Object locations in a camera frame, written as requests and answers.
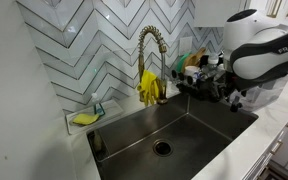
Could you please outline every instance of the kitchen sink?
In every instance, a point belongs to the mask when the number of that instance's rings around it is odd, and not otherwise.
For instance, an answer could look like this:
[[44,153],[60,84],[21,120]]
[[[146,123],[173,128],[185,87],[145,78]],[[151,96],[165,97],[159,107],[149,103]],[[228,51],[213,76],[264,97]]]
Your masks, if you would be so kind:
[[257,115],[176,95],[88,133],[101,179],[192,179]]

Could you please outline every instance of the dish soap bottle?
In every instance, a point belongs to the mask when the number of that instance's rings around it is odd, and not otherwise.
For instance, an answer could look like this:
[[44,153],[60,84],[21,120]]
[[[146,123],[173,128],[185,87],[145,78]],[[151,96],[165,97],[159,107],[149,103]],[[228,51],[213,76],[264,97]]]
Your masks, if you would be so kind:
[[93,106],[94,114],[98,114],[100,116],[105,115],[104,108],[103,108],[102,104],[100,103],[100,100],[99,100],[96,93],[92,94],[92,102],[95,103]]

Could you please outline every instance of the faucet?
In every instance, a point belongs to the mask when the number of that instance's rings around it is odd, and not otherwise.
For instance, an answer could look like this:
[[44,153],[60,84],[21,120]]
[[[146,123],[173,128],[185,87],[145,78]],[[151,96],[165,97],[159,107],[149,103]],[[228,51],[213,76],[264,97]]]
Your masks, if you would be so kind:
[[[161,53],[161,58],[162,58],[162,69],[161,69],[161,79],[157,78],[157,85],[159,89],[159,98],[157,99],[158,104],[165,104],[167,103],[167,98],[166,98],[166,79],[165,79],[165,52],[166,52],[166,46],[165,46],[165,41],[163,37],[161,36],[161,33],[155,26],[145,26],[141,33],[140,33],[140,38],[139,38],[139,57],[138,57],[138,71],[139,71],[139,76],[140,76],[140,82],[142,82],[142,76],[144,73],[144,38],[146,34],[151,33],[155,37],[159,51]],[[140,93],[140,101],[144,101],[144,96],[143,92]]]

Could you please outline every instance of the wall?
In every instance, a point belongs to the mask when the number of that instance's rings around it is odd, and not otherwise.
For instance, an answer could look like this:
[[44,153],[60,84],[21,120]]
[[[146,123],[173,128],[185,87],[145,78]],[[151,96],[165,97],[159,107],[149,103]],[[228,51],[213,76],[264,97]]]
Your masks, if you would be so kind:
[[[179,39],[193,37],[192,51],[218,52],[222,28],[194,28],[194,0],[18,0],[37,51],[66,113],[136,93],[138,37],[156,26],[167,44],[167,72],[174,69]],[[160,55],[145,40],[146,67],[159,74]]]
[[63,115],[16,2],[0,1],[0,180],[75,179]]

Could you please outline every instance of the sink drain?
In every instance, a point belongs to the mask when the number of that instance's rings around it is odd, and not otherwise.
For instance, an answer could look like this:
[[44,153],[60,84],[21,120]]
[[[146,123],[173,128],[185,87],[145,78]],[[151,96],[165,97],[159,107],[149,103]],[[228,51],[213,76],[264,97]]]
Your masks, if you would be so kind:
[[166,140],[157,140],[154,143],[153,150],[158,156],[166,157],[172,154],[173,149]]

